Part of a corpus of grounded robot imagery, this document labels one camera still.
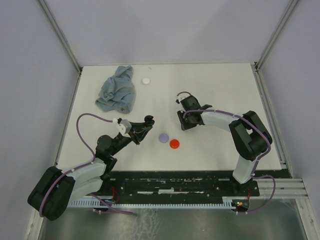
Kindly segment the purple earbud charging case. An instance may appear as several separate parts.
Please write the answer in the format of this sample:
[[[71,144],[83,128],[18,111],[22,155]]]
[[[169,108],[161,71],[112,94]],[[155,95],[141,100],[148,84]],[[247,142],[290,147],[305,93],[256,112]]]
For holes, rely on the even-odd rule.
[[[161,143],[167,143],[169,141],[169,135],[166,134],[166,133],[161,133],[158,137],[158,140],[161,142]]]

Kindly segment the orange earbud charging case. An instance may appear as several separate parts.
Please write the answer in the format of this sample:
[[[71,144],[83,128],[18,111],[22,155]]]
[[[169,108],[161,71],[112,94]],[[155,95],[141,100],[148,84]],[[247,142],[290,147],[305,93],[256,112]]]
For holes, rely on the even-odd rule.
[[[180,146],[180,142],[177,139],[172,139],[169,145],[172,149],[177,149]]]

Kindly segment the black earbud charging case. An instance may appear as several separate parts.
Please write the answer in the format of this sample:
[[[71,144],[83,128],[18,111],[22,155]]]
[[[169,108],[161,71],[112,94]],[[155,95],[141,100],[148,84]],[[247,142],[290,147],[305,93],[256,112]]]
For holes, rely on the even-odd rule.
[[[144,125],[146,127],[153,126],[155,124],[154,117],[152,115],[146,115],[144,118]]]

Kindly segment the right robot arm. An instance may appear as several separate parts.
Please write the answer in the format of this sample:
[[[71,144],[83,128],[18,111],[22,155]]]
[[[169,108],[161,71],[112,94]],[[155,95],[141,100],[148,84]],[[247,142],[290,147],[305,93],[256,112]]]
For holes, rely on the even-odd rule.
[[[213,109],[209,104],[201,106],[192,94],[181,96],[183,93],[178,93],[175,101],[180,106],[177,115],[183,131],[196,126],[213,126],[231,134],[239,157],[229,189],[236,196],[242,195],[248,189],[247,182],[255,177],[261,158],[271,151],[273,139],[269,131],[252,110],[234,114]]]

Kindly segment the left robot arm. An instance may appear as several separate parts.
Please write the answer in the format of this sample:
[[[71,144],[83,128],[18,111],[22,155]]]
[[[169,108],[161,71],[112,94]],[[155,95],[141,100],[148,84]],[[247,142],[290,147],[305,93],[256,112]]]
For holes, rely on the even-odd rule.
[[[27,198],[27,203],[50,221],[59,218],[68,204],[97,192],[106,195],[111,189],[107,180],[117,163],[115,155],[130,143],[139,145],[153,128],[153,116],[147,115],[143,122],[115,119],[118,135],[102,135],[97,140],[93,158],[67,168],[49,167]]]

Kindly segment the blue crumpled cloth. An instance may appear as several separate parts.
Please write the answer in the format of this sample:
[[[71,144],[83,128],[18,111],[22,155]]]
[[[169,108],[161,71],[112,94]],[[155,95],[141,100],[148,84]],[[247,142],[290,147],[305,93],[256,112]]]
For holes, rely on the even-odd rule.
[[[132,83],[134,70],[131,65],[119,66],[102,85],[96,106],[103,112],[117,111],[129,114],[135,103],[136,89]]]

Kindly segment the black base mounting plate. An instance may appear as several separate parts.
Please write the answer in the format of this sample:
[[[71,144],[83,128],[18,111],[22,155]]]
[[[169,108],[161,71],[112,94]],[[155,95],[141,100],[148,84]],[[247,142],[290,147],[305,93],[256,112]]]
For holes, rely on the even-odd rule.
[[[118,204],[217,204],[223,197],[258,197],[258,183],[239,184],[231,171],[111,171],[96,196]]]

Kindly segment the aluminium frame rail left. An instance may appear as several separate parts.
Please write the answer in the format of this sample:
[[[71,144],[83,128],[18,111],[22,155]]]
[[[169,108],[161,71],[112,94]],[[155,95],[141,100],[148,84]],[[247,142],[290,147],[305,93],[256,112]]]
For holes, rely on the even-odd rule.
[[[64,49],[66,55],[68,56],[69,60],[72,62],[76,71],[78,73],[80,73],[82,71],[82,67],[79,64],[75,54],[73,53],[71,46],[70,46],[65,34],[63,33],[62,29],[60,28],[51,8],[49,6],[49,3],[46,0],[36,0],[36,2],[38,3],[39,7],[43,11],[46,19],[48,20],[53,32],[57,36],[57,38],[58,38],[60,44],[62,45],[62,48]]]

